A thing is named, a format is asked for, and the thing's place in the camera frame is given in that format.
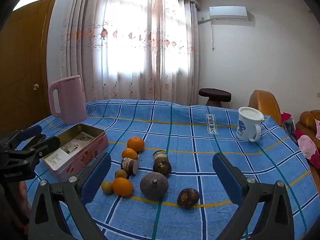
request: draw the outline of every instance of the mug lid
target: mug lid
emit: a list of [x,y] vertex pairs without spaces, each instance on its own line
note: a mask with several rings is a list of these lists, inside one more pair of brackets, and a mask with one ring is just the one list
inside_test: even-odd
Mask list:
[[243,117],[254,120],[254,121],[262,121],[264,120],[263,113],[261,113],[259,110],[254,109],[252,107],[240,107],[239,108],[239,114],[241,114]]

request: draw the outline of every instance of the white mug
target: white mug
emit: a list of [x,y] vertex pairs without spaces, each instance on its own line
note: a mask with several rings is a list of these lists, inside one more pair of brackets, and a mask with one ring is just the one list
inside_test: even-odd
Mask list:
[[245,142],[256,142],[261,137],[261,121],[263,114],[251,107],[239,108],[239,120],[237,127],[237,137]]

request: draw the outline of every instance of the pink electric kettle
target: pink electric kettle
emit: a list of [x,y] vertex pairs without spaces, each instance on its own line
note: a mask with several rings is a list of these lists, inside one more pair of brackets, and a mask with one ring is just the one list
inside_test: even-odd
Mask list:
[[[53,91],[58,91],[61,113],[54,107]],[[76,124],[87,117],[80,76],[60,79],[49,86],[50,111],[54,117],[60,117],[64,124]]]

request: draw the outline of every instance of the metal screw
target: metal screw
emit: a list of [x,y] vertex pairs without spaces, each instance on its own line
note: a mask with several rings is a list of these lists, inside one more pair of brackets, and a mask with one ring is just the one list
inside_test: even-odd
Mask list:
[[253,177],[248,177],[248,178],[247,178],[247,182],[249,182],[249,183],[255,183],[255,182],[256,182],[256,179],[253,178]]
[[78,178],[76,176],[71,176],[68,180],[69,180],[69,182],[76,182],[77,179]]
[[44,186],[45,184],[47,184],[47,181],[45,179],[40,181],[40,186]]
[[284,186],[284,183],[283,183],[281,180],[278,180],[278,181],[277,181],[277,185],[278,185],[279,187],[283,187],[283,186]]

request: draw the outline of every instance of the booklet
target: booklet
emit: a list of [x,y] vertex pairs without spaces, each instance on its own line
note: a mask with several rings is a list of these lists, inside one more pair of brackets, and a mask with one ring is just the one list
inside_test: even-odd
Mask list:
[[93,136],[85,132],[80,132],[75,138],[65,145],[62,145],[44,160],[54,171],[56,171],[66,163],[67,160],[87,146],[93,139]]

